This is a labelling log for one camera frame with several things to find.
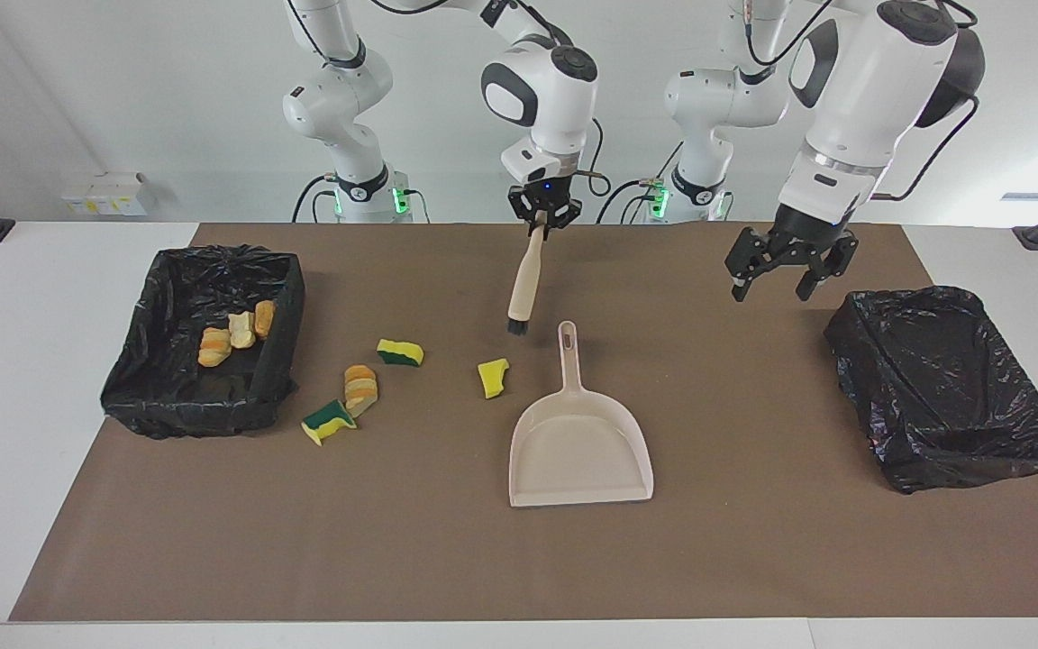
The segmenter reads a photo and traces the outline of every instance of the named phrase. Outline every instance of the dustpan handle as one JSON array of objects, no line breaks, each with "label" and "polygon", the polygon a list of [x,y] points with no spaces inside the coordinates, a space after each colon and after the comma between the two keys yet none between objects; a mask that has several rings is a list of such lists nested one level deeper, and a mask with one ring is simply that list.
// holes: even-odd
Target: dustpan handle
[{"label": "dustpan handle", "polygon": [[564,366],[564,390],[582,391],[584,383],[579,374],[579,335],[576,324],[570,320],[559,322],[559,364]]}]

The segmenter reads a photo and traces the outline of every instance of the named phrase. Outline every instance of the brown table surface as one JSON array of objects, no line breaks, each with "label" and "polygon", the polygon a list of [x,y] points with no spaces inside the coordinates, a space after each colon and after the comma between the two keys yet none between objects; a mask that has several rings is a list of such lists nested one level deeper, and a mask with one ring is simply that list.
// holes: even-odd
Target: brown table surface
[{"label": "brown table surface", "polygon": [[[519,226],[202,225],[196,245],[300,255],[301,389],[242,438],[107,421],[11,620],[1038,617],[1038,477],[895,493],[837,389],[821,332],[845,293],[930,282],[903,231],[856,226],[850,274],[810,303],[784,270],[737,304],[739,226],[552,234],[519,339]],[[512,428],[559,387],[565,319],[584,384],[646,433],[649,503],[508,505]],[[425,364],[379,364],[379,337]],[[474,366],[499,357],[486,401]],[[299,420],[354,362],[380,402],[317,448]]]}]

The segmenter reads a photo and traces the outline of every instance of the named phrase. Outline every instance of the black plastic bag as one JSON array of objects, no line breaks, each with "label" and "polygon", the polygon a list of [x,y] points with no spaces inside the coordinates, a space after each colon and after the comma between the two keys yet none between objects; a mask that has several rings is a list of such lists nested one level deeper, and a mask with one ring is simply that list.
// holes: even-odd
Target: black plastic bag
[{"label": "black plastic bag", "polygon": [[850,293],[824,336],[894,488],[1038,474],[1038,391],[973,293]]},{"label": "black plastic bag", "polygon": [[[202,329],[228,313],[275,300],[270,335],[198,366]],[[291,361],[304,310],[299,258],[263,247],[160,250],[119,360],[103,387],[103,410],[148,438],[235,435],[275,424],[294,389]]]}]

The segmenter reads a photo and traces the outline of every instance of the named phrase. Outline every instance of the white wall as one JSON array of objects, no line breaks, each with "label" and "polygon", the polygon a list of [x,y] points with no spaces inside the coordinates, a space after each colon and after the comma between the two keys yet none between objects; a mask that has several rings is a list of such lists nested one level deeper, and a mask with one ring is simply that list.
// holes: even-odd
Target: white wall
[{"label": "white wall", "polygon": [[[537,3],[600,65],[601,168],[614,180],[654,173],[679,138],[663,86],[685,66],[721,65],[722,3]],[[993,200],[1038,154],[1038,4],[973,4],[988,57],[980,115],[909,201],[869,206],[857,218],[994,222]],[[466,12],[393,17],[364,0],[351,5],[367,45],[395,71],[394,90],[363,119],[387,159],[425,190],[436,221],[511,221],[498,154],[520,132],[479,98],[480,71],[502,42]],[[161,196],[156,218],[288,218],[297,191],[330,161],[283,123],[280,99],[317,66],[294,45],[283,8],[283,0],[0,0],[0,213],[66,217],[58,205],[66,180],[105,166],[146,174]],[[791,24],[812,8],[797,3]],[[794,107],[778,127],[738,134],[733,218],[770,218],[809,124]],[[910,136],[884,189],[905,186],[947,128]],[[600,201],[584,202],[593,214]]]}]

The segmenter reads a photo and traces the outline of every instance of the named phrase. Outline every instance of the beige dustpan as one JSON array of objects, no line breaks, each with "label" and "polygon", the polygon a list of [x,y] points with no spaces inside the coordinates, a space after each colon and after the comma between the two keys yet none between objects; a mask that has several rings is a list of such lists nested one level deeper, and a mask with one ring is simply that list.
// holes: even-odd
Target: beige dustpan
[{"label": "beige dustpan", "polygon": [[559,324],[559,360],[564,389],[527,407],[511,438],[511,506],[648,501],[644,433],[623,404],[584,390],[574,322]]}]

